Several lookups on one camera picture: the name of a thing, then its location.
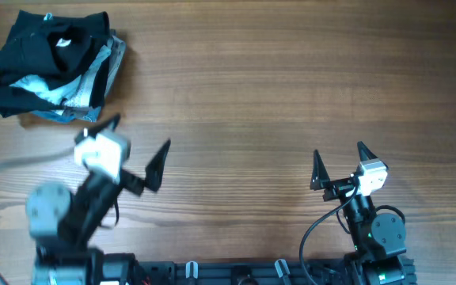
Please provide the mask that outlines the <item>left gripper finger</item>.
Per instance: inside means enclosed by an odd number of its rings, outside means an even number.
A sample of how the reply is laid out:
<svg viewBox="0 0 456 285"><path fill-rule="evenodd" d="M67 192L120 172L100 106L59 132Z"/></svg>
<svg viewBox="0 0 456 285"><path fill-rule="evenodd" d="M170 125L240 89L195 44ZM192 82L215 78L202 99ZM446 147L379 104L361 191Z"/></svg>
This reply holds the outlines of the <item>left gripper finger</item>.
<svg viewBox="0 0 456 285"><path fill-rule="evenodd" d="M171 146L171 140L168 139L147 164L144 180L145 187L152 192L157 192L162 186L162 179L165 168L165 161Z"/></svg>
<svg viewBox="0 0 456 285"><path fill-rule="evenodd" d="M105 129L114 131L117 128L120 119L121 115L117 113L103 123L99 123L98 125L93 125L91 127L85 127L75 136L74 142L80 143L87 138L95 139L97 134L101 131L104 131Z"/></svg>

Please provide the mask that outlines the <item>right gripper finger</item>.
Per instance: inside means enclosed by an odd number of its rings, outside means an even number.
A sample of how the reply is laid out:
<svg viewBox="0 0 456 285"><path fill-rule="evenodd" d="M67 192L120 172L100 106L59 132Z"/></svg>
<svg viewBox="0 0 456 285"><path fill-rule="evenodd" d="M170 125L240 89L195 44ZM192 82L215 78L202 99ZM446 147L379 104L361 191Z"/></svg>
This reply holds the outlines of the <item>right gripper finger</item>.
<svg viewBox="0 0 456 285"><path fill-rule="evenodd" d="M310 189L317 191L325 189L330 184L330 177L322 161L318 150L313 152L313 170L310 182Z"/></svg>
<svg viewBox="0 0 456 285"><path fill-rule="evenodd" d="M388 165L377 157L362 141L357 142L360 169L387 169Z"/></svg>

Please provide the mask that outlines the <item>black t-shirt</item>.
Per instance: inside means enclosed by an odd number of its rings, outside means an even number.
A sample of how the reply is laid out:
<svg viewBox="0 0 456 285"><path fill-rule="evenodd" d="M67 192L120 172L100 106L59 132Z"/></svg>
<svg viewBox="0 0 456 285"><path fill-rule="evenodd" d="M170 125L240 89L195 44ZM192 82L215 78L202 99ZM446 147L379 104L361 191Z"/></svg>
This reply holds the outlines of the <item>black t-shirt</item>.
<svg viewBox="0 0 456 285"><path fill-rule="evenodd" d="M54 87L86 72L109 36L106 12L46 19L21 10L0 50L0 85L39 75Z"/></svg>

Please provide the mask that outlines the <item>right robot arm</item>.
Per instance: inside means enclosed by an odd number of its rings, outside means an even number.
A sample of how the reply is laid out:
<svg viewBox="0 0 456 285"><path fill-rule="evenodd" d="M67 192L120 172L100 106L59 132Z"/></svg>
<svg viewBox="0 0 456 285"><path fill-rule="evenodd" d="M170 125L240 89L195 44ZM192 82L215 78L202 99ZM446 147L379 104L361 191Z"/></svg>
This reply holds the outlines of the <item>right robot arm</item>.
<svg viewBox="0 0 456 285"><path fill-rule="evenodd" d="M355 251L344 256L341 277L347 284L412 284L413 266L406 253L405 216L395 207L376 207L371 194L381 189L389 167L361 141L357 142L359 164L344 179L332 180L318 150L313 152L310 189L324 192L325 202L338 200L340 205L323 215L304 234L299 260L305 276L315 283L303 255L306 239L316 226L332 215L343 213L344 229L350 234Z"/></svg>

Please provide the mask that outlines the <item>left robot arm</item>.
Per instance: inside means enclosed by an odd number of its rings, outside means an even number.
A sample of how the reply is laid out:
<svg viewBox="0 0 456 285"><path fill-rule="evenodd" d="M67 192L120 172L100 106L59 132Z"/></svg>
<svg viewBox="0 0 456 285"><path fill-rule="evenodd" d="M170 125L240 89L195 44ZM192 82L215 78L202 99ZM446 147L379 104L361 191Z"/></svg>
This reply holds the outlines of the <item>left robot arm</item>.
<svg viewBox="0 0 456 285"><path fill-rule="evenodd" d="M166 140L139 177L126 169L130 141L116 133L120 115L80 131L74 160L88 177L72 192L57 181L39 185L25 204L29 234L36 243L33 284L148 284L150 278L133 253L106 254L89 246L122 191L141 196L162 185L171 142Z"/></svg>

